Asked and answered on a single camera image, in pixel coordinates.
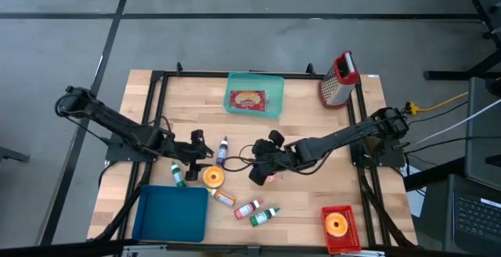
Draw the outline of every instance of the small bottle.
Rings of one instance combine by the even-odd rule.
[[[278,207],[264,210],[263,212],[257,214],[256,216],[252,216],[250,218],[250,223],[252,224],[252,226],[261,225],[262,223],[268,221],[274,215],[276,215],[276,213],[278,213],[279,210],[280,210],[280,208],[278,208]]]
[[[180,187],[186,186],[185,180],[182,179],[182,173],[180,167],[176,163],[172,162],[171,169],[172,169],[172,175],[174,176],[175,185]]]
[[[229,207],[232,207],[235,204],[236,199],[234,197],[231,197],[228,194],[225,194],[224,192],[222,192],[220,190],[211,189],[211,188],[207,188],[207,190],[209,191],[209,194],[211,194],[211,196],[213,198],[215,198],[217,201],[223,203],[224,205],[228,205]]]
[[[263,201],[251,201],[235,210],[235,216],[237,219],[242,219],[246,215],[249,215],[252,212],[256,211],[256,209],[259,208],[259,206],[261,206],[262,204]]]
[[[218,150],[218,156],[216,157],[217,165],[224,165],[226,160],[226,153],[228,152],[228,136],[221,141]]]

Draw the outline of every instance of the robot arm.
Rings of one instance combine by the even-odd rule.
[[[357,125],[343,128],[323,138],[300,139],[289,143],[281,150],[284,138],[277,131],[272,131],[270,140],[258,139],[252,148],[256,159],[249,179],[262,186],[268,176],[276,172],[290,170],[302,175],[316,172],[302,172],[311,168],[318,160],[328,156],[332,150],[350,143],[363,141],[366,154],[377,157],[384,152],[384,142],[388,139],[400,139],[409,126],[404,117],[395,108],[382,108]]]
[[[175,142],[174,133],[134,122],[97,100],[88,89],[69,86],[66,91],[56,102],[58,116],[90,119],[120,136],[133,150],[178,159],[186,165],[213,154],[202,130],[192,132],[191,143]]]

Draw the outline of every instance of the gray floor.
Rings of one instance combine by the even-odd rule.
[[[0,0],[0,12],[114,13],[119,0]],[[496,0],[481,0],[485,7]],[[474,13],[470,0],[128,0],[126,13]],[[74,134],[53,113],[67,85],[89,87],[110,20],[0,20],[0,146],[31,154],[0,164],[0,248],[33,245]],[[387,104],[429,106],[467,90],[466,82],[424,81],[425,70],[466,70],[493,50],[485,26],[464,22],[355,20],[122,20],[99,98],[120,106],[131,69],[325,72],[350,49],[362,73],[381,76]],[[466,115],[429,121],[415,141]],[[95,125],[92,130],[107,135]],[[464,135],[458,128],[437,140]],[[424,151],[442,163],[463,143]],[[87,136],[56,232],[56,243],[83,241],[106,148]],[[429,165],[411,162],[419,168]]]

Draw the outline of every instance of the laptop keyboard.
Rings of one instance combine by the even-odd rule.
[[[456,193],[456,230],[501,244],[501,204],[483,201],[486,200]]]

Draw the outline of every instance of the wooden tabletop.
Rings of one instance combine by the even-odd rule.
[[[140,122],[151,71],[131,71],[122,100],[120,112]],[[164,103],[164,115],[171,122],[177,141],[189,142],[191,131],[203,129],[207,145],[217,150],[219,143],[228,136],[228,155],[237,155],[240,149],[256,139],[267,139],[272,129],[282,133],[286,143],[305,138],[322,137],[349,126],[347,109],[328,110],[317,95],[318,80],[285,80],[283,113],[279,119],[267,119],[226,113],[223,107],[225,78],[177,78],[170,77]],[[362,88],[367,114],[385,107],[383,90],[377,75],[362,75]],[[160,85],[156,87],[153,103],[157,103]],[[355,114],[359,121],[358,104]],[[156,104],[150,115],[154,117]],[[244,157],[251,156],[246,149]],[[174,186],[170,158],[160,157],[153,165],[150,184]],[[202,161],[215,164],[215,158]],[[130,162],[119,162],[104,175],[96,206],[88,231],[95,237],[117,214],[124,203],[125,191],[131,171]],[[227,161],[228,168],[239,168],[243,163]],[[179,163],[184,171],[187,167]],[[215,199],[209,199],[204,244],[260,244],[289,246],[325,246],[320,208],[330,205],[351,205],[362,246],[367,246],[366,226],[356,168],[351,165],[348,147],[335,150],[322,169],[312,176],[292,172],[280,172],[272,183],[258,186],[243,172],[226,173],[221,190],[236,197],[236,205],[229,208]],[[380,185],[388,214],[405,236],[416,243],[402,178],[390,168],[379,168]],[[203,186],[202,174],[189,186]],[[263,199],[261,210],[280,207],[271,221],[253,228],[248,219],[237,220],[233,211],[241,205]],[[131,210],[126,237],[131,236],[136,206]],[[378,243],[381,243],[380,227],[372,209],[373,224]]]

